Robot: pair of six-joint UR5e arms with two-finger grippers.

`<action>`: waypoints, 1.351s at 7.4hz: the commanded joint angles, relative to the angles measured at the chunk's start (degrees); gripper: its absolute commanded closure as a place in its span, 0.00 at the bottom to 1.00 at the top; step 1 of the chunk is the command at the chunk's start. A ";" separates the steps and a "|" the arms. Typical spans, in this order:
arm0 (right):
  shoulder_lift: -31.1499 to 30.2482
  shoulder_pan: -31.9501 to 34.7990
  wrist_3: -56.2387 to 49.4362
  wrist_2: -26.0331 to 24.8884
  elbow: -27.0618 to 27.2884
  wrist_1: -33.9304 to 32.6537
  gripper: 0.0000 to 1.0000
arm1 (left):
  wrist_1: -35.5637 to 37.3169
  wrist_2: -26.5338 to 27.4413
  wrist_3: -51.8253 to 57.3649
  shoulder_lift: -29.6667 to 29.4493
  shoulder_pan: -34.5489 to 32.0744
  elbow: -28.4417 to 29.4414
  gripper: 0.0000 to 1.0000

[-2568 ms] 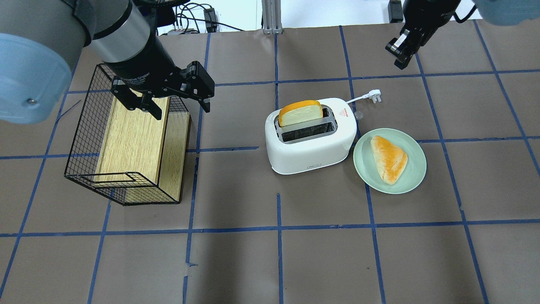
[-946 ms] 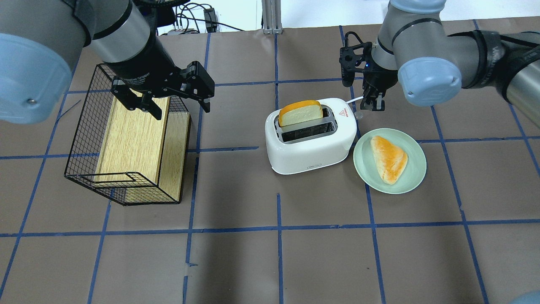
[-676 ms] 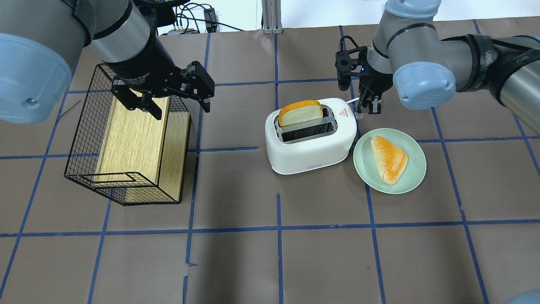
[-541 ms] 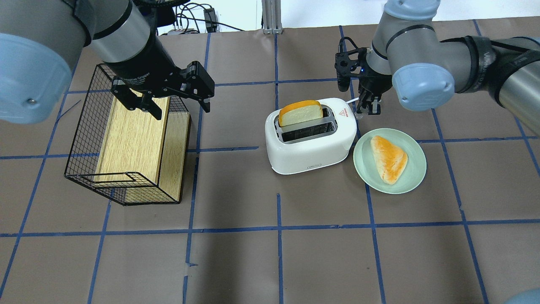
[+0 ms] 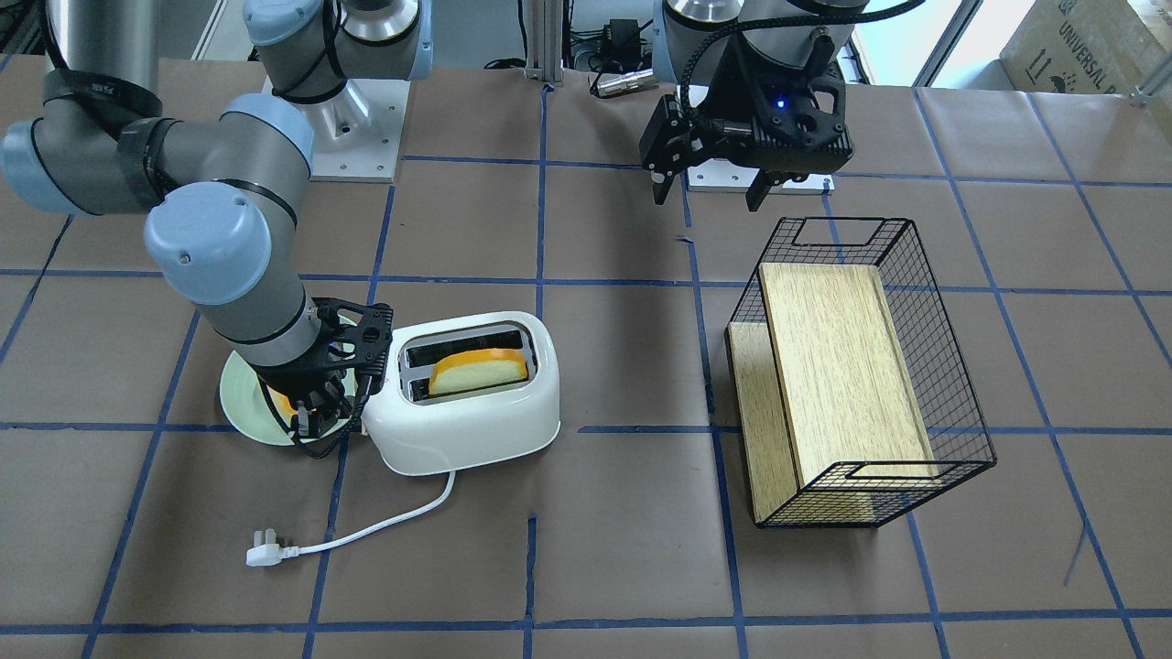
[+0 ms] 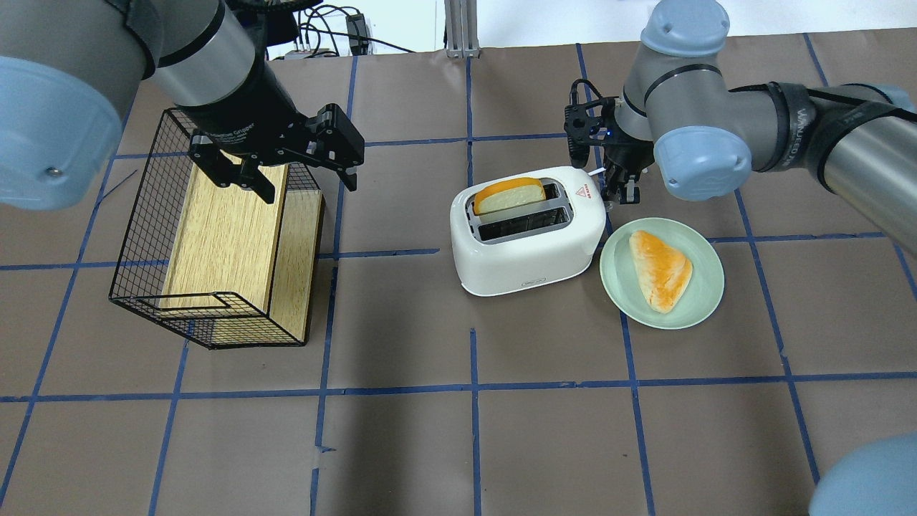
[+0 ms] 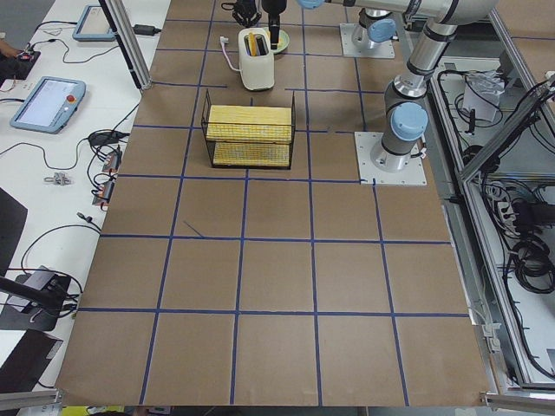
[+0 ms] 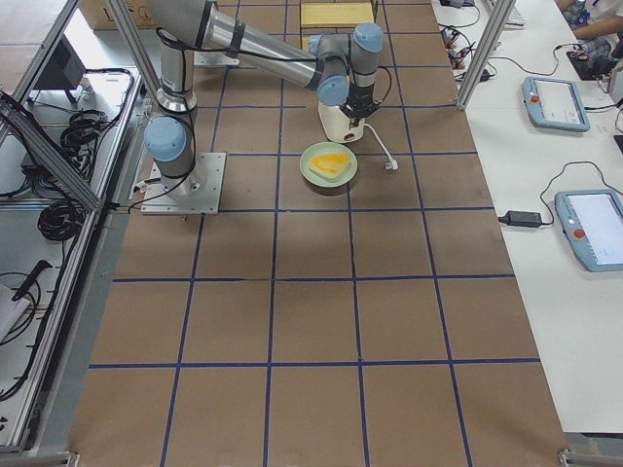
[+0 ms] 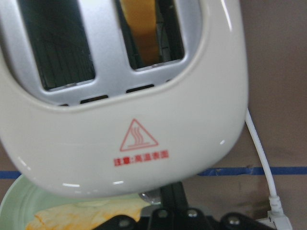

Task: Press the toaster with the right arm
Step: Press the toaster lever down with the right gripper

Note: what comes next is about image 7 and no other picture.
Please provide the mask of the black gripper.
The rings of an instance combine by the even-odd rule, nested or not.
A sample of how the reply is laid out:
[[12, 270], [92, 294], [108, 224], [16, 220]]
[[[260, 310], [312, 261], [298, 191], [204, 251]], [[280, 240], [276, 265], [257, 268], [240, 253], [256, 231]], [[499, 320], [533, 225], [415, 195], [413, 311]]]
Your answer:
[[262, 0], [261, 6], [268, 15], [271, 49], [277, 49], [280, 33], [280, 14], [287, 8], [287, 0]]
[[250, 28], [259, 22], [261, 13], [255, 0], [237, 0], [232, 6], [232, 16], [239, 25]]

